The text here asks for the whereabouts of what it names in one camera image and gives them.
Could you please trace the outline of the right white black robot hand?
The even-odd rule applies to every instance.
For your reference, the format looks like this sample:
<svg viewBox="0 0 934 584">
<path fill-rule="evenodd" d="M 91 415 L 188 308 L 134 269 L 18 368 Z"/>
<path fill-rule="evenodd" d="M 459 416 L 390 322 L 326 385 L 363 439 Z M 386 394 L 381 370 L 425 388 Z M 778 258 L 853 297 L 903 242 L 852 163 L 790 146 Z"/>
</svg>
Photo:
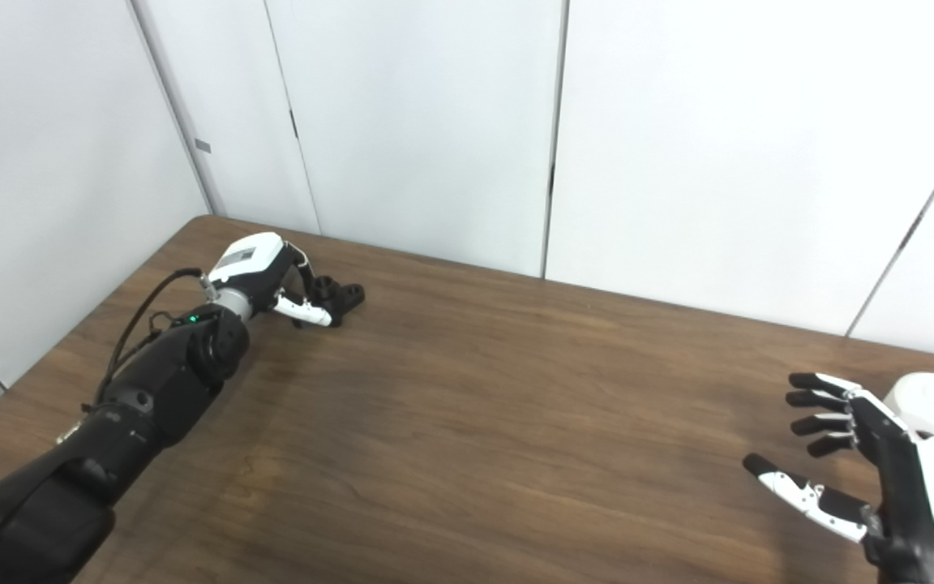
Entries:
<svg viewBox="0 0 934 584">
<path fill-rule="evenodd" d="M 794 372 L 789 382 L 790 406 L 816 408 L 790 426 L 794 435 L 814 436 L 808 454 L 859 452 L 878 472 L 880 503 L 786 472 L 756 453 L 745 456 L 744 468 L 809 521 L 859 543 L 878 582 L 934 583 L 934 373 L 905 375 L 882 398 L 824 373 Z"/>
</svg>

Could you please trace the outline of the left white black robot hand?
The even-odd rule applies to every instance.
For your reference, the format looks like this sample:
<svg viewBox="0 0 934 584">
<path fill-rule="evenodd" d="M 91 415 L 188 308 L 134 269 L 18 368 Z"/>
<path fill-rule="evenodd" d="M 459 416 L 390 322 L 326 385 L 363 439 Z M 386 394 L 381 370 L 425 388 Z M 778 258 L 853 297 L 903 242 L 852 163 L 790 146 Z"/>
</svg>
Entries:
<svg viewBox="0 0 934 584">
<path fill-rule="evenodd" d="M 208 302 L 243 323 L 277 313 L 298 324 L 338 328 L 346 312 L 340 291 L 323 298 L 333 281 L 316 276 L 308 254 L 275 232 L 230 244 L 201 281 Z"/>
</svg>

